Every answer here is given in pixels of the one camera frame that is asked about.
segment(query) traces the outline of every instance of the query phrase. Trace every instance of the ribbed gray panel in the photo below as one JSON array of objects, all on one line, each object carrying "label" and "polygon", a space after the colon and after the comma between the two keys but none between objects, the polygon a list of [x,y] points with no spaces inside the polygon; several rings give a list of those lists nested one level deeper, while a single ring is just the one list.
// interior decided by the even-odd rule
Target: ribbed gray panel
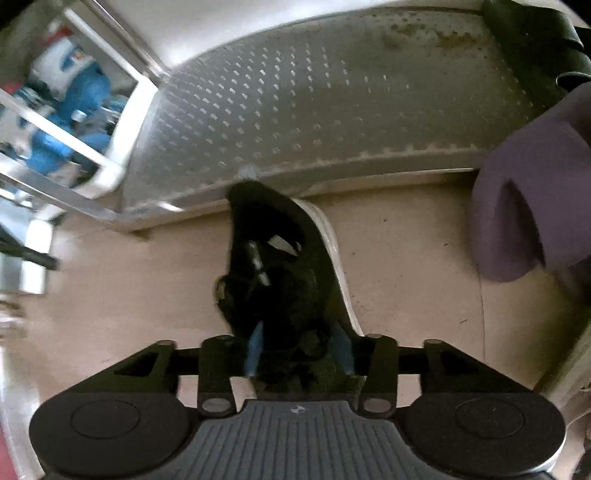
[{"label": "ribbed gray panel", "polygon": [[125,182],[128,210],[201,205],[242,176],[291,189],[473,166],[470,155],[536,115],[482,17],[460,11],[286,25],[188,61],[160,90]]},{"label": "ribbed gray panel", "polygon": [[204,422],[187,449],[146,479],[450,479],[426,465],[393,423],[355,414],[345,401],[249,401]]}]

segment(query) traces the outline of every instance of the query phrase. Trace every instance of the white plastic bar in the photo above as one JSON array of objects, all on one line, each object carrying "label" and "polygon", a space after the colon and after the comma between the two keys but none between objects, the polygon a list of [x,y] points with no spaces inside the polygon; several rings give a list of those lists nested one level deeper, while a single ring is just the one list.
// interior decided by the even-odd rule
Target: white plastic bar
[{"label": "white plastic bar", "polygon": [[87,36],[97,47],[99,47],[109,57],[111,57],[117,65],[119,65],[129,74],[129,76],[139,82],[143,75],[131,63],[129,63],[123,57],[123,55],[118,53],[113,47],[111,47],[111,45],[106,42],[106,40],[104,40],[96,31],[94,31],[88,23],[86,23],[76,13],[74,13],[71,8],[66,8],[64,10],[64,16],[78,30],[80,30],[82,34]]},{"label": "white plastic bar", "polygon": [[20,117],[24,118],[27,122],[31,122],[36,127],[40,128],[44,132],[50,134],[63,144],[74,149],[79,154],[84,155],[89,160],[92,160],[97,165],[102,167],[115,164],[112,160],[108,159],[104,155],[98,153],[94,148],[90,148],[81,140],[78,140],[73,135],[70,135],[65,130],[62,130],[55,124],[52,124],[47,118],[42,117],[38,113],[31,110],[29,107],[21,105],[11,95],[0,89],[0,103],[6,108],[16,112]]}]

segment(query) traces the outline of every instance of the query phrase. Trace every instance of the black shoe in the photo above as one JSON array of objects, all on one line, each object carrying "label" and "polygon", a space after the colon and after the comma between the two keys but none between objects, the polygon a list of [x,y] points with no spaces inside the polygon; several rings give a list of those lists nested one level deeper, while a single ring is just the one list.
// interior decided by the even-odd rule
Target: black shoe
[{"label": "black shoe", "polygon": [[330,222],[254,181],[232,187],[228,200],[232,249],[216,299],[247,346],[246,374],[279,390],[293,390],[294,378],[303,390],[328,388],[319,368],[325,376],[330,358],[352,373],[347,350],[363,336]]}]

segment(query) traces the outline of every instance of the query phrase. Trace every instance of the metal bar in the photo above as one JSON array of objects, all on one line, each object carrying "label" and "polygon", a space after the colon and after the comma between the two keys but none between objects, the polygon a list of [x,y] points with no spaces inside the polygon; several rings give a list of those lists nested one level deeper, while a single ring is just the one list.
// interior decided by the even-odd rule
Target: metal bar
[{"label": "metal bar", "polygon": [[129,63],[123,55],[117,52],[111,45],[109,45],[96,31],[94,31],[88,23],[82,20],[71,8],[64,10],[64,16],[78,29],[82,34],[87,36],[94,42],[102,51],[104,51],[113,61],[124,69],[132,78],[139,81],[143,78],[131,63]]},{"label": "metal bar", "polygon": [[49,203],[89,215],[101,222],[114,223],[118,218],[117,212],[49,180],[3,154],[0,154],[0,179]]},{"label": "metal bar", "polygon": [[81,0],[90,8],[105,24],[117,35],[121,41],[129,47],[143,62],[148,70],[159,79],[170,76],[169,68],[151,50],[148,44],[142,40],[137,32],[119,17],[106,2],[102,0]]},{"label": "metal bar", "polygon": [[42,117],[38,113],[31,110],[29,107],[18,103],[11,95],[0,89],[0,103],[10,110],[16,112],[20,117],[26,121],[31,122],[36,127],[39,127],[44,132],[50,134],[63,144],[74,149],[79,154],[84,155],[89,160],[92,160],[101,167],[116,164],[104,155],[98,153],[94,148],[90,148],[81,140],[78,140],[73,135],[70,135],[65,130],[62,130],[55,124],[52,124],[47,118]]}]

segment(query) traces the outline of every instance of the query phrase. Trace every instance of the sneaker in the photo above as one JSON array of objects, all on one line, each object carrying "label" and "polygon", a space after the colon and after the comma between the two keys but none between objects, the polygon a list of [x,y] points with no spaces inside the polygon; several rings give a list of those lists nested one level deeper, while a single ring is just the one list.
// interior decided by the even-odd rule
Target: sneaker
[{"label": "sneaker", "polygon": [[351,373],[352,356],[343,351],[363,331],[326,215],[255,181],[233,186],[228,200],[232,247],[216,300],[246,345],[247,376],[263,372],[267,383],[293,391],[309,390],[327,358]]}]

